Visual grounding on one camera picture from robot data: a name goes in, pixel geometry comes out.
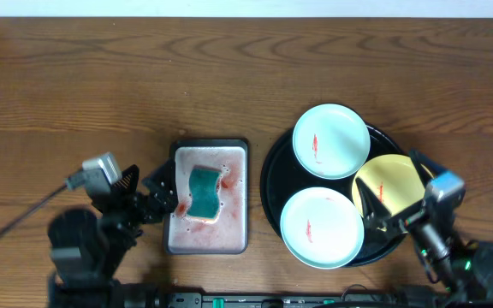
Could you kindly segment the yellow plate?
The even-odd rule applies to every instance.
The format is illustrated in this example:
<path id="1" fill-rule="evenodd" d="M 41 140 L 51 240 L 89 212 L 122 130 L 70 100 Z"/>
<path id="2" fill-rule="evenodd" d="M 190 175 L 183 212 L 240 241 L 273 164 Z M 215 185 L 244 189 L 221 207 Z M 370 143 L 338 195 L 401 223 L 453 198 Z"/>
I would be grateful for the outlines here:
<path id="1" fill-rule="evenodd" d="M 372 190 L 392 215 L 421 200 L 425 193 L 425 186 L 409 156 L 387 154 L 374 157 L 353 178 L 353 203 L 362 216 L 364 212 L 355 182 L 358 178 Z"/>

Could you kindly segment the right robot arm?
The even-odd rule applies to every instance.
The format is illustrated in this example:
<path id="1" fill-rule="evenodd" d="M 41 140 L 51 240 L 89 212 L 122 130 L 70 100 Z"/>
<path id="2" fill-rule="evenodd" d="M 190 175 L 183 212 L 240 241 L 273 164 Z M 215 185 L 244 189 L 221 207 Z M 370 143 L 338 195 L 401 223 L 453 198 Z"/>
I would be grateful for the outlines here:
<path id="1" fill-rule="evenodd" d="M 493 304 L 493 242 L 464 242 L 454 229 L 454 210 L 466 194 L 457 174 L 430 160 L 423 153 L 408 152 L 417 176 L 425 187 L 423 197 L 393 214 L 361 178 L 354 180 L 368 228 L 384 228 L 386 236 L 408 233 L 413 238 L 426 272 L 435 273 L 448 297 L 439 307 L 459 303 Z"/>

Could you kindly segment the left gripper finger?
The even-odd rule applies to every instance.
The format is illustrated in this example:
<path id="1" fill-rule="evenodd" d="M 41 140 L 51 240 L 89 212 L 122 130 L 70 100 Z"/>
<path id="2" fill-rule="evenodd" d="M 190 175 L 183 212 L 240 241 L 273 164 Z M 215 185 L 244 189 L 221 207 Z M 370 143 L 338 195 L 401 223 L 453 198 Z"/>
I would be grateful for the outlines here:
<path id="1" fill-rule="evenodd" d="M 169 158 L 141 180 L 149 193 L 160 201 L 176 201 L 175 161 Z"/>
<path id="2" fill-rule="evenodd" d="M 135 193 L 140 176 L 140 169 L 133 164 L 122 171 L 122 178 L 111 186 L 111 192 L 119 195 Z"/>

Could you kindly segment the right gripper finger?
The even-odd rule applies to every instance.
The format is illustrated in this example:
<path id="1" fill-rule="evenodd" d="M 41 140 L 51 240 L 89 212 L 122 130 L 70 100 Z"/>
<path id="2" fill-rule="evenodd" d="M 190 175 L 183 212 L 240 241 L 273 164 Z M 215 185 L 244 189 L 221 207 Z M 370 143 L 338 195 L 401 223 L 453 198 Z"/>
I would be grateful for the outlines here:
<path id="1" fill-rule="evenodd" d="M 390 218 L 391 213 L 361 178 L 355 180 L 364 218 Z"/>
<path id="2" fill-rule="evenodd" d="M 423 184 L 428 184 L 432 179 L 447 171 L 441 164 L 432 161 L 425 154 L 415 149 L 410 150 L 408 156 Z"/>

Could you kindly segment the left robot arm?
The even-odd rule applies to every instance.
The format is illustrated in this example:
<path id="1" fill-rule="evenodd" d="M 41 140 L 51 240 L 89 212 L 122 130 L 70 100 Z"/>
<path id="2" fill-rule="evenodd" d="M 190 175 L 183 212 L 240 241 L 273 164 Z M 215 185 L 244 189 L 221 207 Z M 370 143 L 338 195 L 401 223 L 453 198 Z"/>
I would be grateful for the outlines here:
<path id="1" fill-rule="evenodd" d="M 136 246 L 142 226 L 164 221 L 178 205 L 175 161 L 168 159 L 147 177 L 133 164 L 121 170 L 106 153 L 83 162 L 66 180 L 84 187 L 93 210 L 73 208 L 48 227 L 55 272 L 49 281 L 51 307 L 158 307 L 157 288 L 122 284 L 114 275 Z"/>

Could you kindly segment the mint plate front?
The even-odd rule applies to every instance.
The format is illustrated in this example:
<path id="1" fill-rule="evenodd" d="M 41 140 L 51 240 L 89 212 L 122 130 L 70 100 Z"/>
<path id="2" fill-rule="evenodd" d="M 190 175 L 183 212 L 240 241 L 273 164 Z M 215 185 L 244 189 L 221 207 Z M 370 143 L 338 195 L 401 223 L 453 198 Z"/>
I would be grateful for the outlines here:
<path id="1" fill-rule="evenodd" d="M 282 209 L 280 231 L 297 259 L 321 270 L 348 265 L 359 254 L 365 238 L 354 204 L 326 187 L 309 187 L 290 197 Z"/>

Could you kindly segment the green yellow sponge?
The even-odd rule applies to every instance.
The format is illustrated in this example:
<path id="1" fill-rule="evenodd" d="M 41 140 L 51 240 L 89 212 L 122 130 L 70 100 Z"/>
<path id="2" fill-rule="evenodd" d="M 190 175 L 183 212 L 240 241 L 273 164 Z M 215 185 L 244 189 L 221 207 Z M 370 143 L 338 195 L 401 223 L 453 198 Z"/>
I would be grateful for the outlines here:
<path id="1" fill-rule="evenodd" d="M 213 169 L 195 168 L 189 177 L 191 204 L 187 210 L 189 216 L 213 220 L 220 209 L 218 184 L 220 173 Z"/>

